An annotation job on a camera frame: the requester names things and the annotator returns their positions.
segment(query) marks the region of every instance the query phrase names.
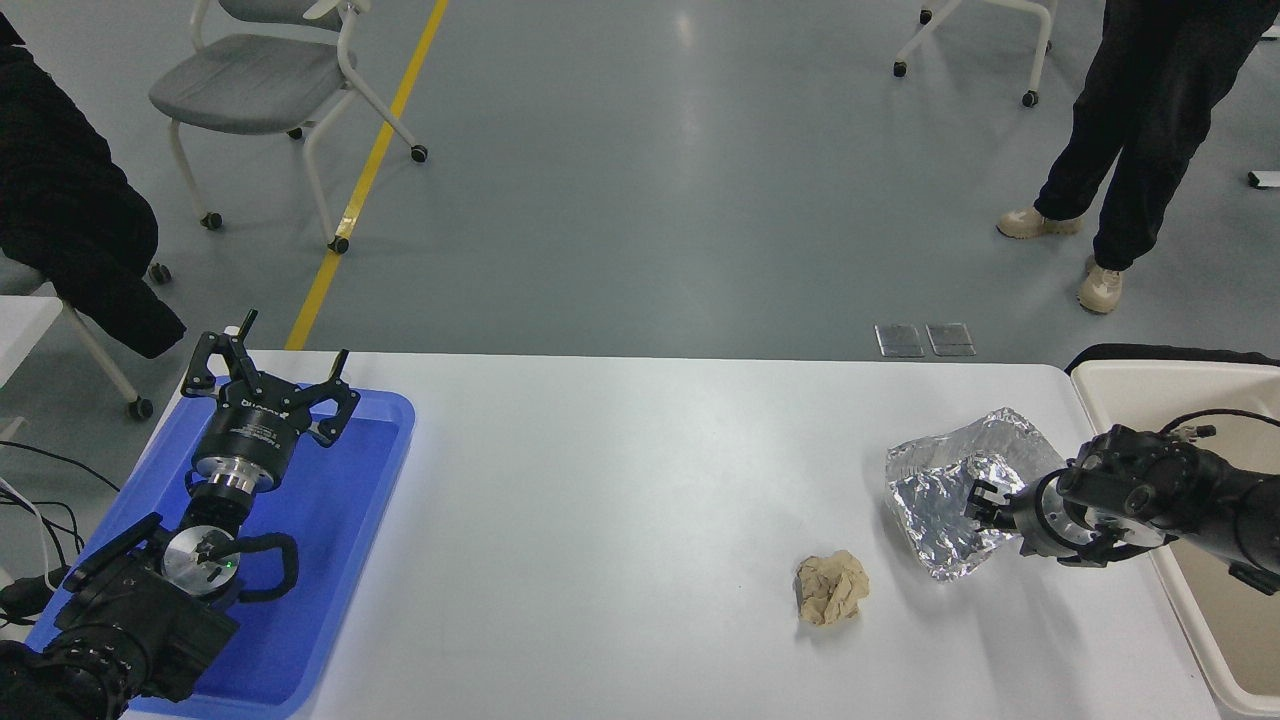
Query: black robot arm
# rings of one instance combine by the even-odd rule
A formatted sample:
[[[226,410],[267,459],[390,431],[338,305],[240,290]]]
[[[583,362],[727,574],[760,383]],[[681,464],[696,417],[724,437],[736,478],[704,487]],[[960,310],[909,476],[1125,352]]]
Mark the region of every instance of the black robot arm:
[[[42,652],[0,642],[0,720],[114,720],[140,694],[186,700],[239,628],[227,610],[293,588],[294,539],[243,537],[241,527],[253,497],[279,487],[302,433],[329,447],[360,395],[339,377],[346,350],[329,379],[307,388],[257,370],[243,347],[255,316],[234,334],[205,333],[192,356],[182,392],[216,405],[178,527],[152,512],[84,559],[63,584],[72,597],[54,620],[61,633]],[[214,354],[228,366],[221,386],[207,368]],[[330,400],[334,416],[316,421],[311,410]],[[280,583],[246,589],[241,556],[270,550],[280,551]]]
[[[1274,594],[1280,477],[1239,470],[1196,447],[1213,428],[1176,429],[1185,419],[1155,433],[1115,425],[1084,443],[1066,468],[1016,495],[1001,497],[978,483],[969,515],[1021,534],[1023,555],[1066,565],[1101,568],[1183,538],[1224,560],[1233,577]]]

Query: crumpled aluminum foil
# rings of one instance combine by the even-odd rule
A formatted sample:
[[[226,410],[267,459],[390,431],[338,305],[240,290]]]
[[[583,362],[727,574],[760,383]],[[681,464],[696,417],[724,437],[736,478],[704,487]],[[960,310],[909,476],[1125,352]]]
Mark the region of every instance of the crumpled aluminum foil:
[[[884,501],[929,575],[950,582],[1016,537],[980,530],[964,516],[973,483],[1018,492],[1061,466],[1062,457],[1027,418],[1001,407],[952,433],[891,448]]]

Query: white bin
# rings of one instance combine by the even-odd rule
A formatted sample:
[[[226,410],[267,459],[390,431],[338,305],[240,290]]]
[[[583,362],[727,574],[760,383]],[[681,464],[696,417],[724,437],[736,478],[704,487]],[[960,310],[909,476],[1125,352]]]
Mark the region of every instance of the white bin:
[[[1094,360],[1071,379],[1093,428],[1158,430],[1210,407],[1280,418],[1280,368],[1234,363]],[[1239,416],[1203,418],[1217,436],[1198,446],[1243,470],[1280,474],[1280,428]],[[1228,708],[1280,717],[1280,594],[1226,574],[1226,564],[1175,542],[1152,553],[1210,688]]]

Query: sneaker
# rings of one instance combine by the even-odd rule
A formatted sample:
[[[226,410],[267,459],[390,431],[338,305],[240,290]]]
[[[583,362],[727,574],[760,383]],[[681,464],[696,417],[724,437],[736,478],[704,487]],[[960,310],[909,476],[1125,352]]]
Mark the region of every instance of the sneaker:
[[[1124,290],[1124,270],[1100,268],[1093,255],[1089,255],[1089,259],[1084,261],[1084,272],[1088,275],[1075,295],[1080,306],[1102,315],[1115,310],[1116,305],[1120,304],[1120,291]]]
[[[1030,240],[1042,234],[1074,234],[1084,227],[1084,218],[1071,218],[1070,220],[1050,220],[1039,214],[1036,208],[1023,208],[1012,213],[1005,213],[996,223],[996,229],[1005,237],[1015,240]]]

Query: chair seat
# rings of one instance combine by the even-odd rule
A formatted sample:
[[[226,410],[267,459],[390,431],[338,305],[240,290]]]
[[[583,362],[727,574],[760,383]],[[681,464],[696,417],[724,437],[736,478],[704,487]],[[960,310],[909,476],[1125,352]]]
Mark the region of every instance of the chair seat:
[[[42,284],[40,270],[0,255],[0,295],[31,295]]]
[[[230,35],[165,73],[150,97],[180,123],[268,135],[300,127],[343,82],[334,45]]]

